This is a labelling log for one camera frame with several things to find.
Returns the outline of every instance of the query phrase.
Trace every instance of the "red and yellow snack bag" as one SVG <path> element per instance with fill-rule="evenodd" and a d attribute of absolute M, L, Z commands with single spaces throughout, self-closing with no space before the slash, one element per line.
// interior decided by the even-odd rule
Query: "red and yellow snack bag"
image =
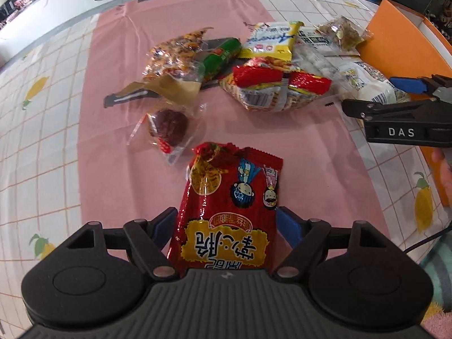
<path fill-rule="evenodd" d="M 204 143 L 194 151 L 169 260 L 180 274 L 270 269 L 282 159 L 231 143 Z"/>

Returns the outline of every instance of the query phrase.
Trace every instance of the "orange box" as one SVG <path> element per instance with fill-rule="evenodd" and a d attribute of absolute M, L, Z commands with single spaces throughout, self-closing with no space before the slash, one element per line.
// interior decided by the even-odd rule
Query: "orange box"
<path fill-rule="evenodd" d="M 383 0 L 367 29 L 373 33 L 373 38 L 358 47 L 361 58 L 387 78 L 430 77 L 432 74 L 452 77 L 452 46 L 425 16 Z M 413 99 L 424 98 L 413 96 Z M 432 161 L 432 148 L 421 147 L 421 150 L 432 170 L 441 202 L 449 206 L 439 182 L 439 164 Z"/>

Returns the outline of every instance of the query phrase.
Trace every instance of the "tablecloth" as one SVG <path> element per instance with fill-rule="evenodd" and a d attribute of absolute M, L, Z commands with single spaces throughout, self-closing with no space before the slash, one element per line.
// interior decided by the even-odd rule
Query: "tablecloth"
<path fill-rule="evenodd" d="M 103 98 L 138 80 L 154 44 L 204 26 L 207 39 L 246 39 L 260 21 L 307 26 L 343 15 L 366 26 L 378 6 L 363 0 L 144 0 L 66 29 L 0 74 L 0 323 L 11 339 L 30 326 L 20 282 L 40 259 L 91 220 L 105 228 L 179 207 L 187 150 L 168 166 L 151 147 L 127 146 L 146 99 L 110 108 Z M 342 58 L 331 58 L 338 64 Z M 31 91 L 32 87 L 40 90 Z M 368 144 L 335 106 L 247 112 L 220 88 L 197 142 L 252 146 L 284 159 L 279 202 L 304 219 L 348 227 L 370 221 L 400 248 L 448 218 L 418 147 Z M 433 222 L 419 233 L 414 203 L 422 173 Z M 419 262 L 430 244 L 410 253 Z"/>

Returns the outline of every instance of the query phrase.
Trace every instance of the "cartoon character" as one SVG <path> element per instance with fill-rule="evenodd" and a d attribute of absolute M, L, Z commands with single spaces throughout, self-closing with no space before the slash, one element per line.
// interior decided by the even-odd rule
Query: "cartoon character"
<path fill-rule="evenodd" d="M 267 180 L 267 188 L 264 192 L 264 206 L 269 210 L 276 208 L 276 183 L 278 181 L 278 172 L 273 168 L 264 167 L 265 179 Z"/>
<path fill-rule="evenodd" d="M 236 207 L 248 208 L 254 201 L 254 191 L 250 183 L 261 168 L 242 158 L 237 170 L 239 181 L 231 186 L 231 199 Z"/>

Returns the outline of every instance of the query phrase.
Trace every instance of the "lemon print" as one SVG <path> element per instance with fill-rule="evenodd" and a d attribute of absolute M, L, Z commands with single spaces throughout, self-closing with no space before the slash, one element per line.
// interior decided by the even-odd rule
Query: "lemon print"
<path fill-rule="evenodd" d="M 418 231 L 423 232 L 432 224 L 433 219 L 433 197 L 430 185 L 427 183 L 425 176 L 422 172 L 416 172 L 421 178 L 416 184 L 417 188 L 420 188 L 416 195 L 414 202 L 414 215 L 416 217 L 416 224 Z"/>
<path fill-rule="evenodd" d="M 49 253 L 51 253 L 55 249 L 55 246 L 52 243 L 49 243 L 49 240 L 47 238 L 42 238 L 39 236 L 39 234 L 35 234 L 31 238 L 30 244 L 34 240 L 36 240 L 34 244 L 34 255 L 35 257 L 38 257 L 40 255 L 41 260 L 46 258 Z"/>
<path fill-rule="evenodd" d="M 40 79 L 36 80 L 35 83 L 31 86 L 30 90 L 27 92 L 27 95 L 25 96 L 25 99 L 22 102 L 23 110 L 31 102 L 30 99 L 33 98 L 36 94 L 38 94 L 42 90 L 42 88 L 44 88 L 44 85 L 46 85 L 47 79 L 49 79 L 48 76 L 40 78 Z"/>

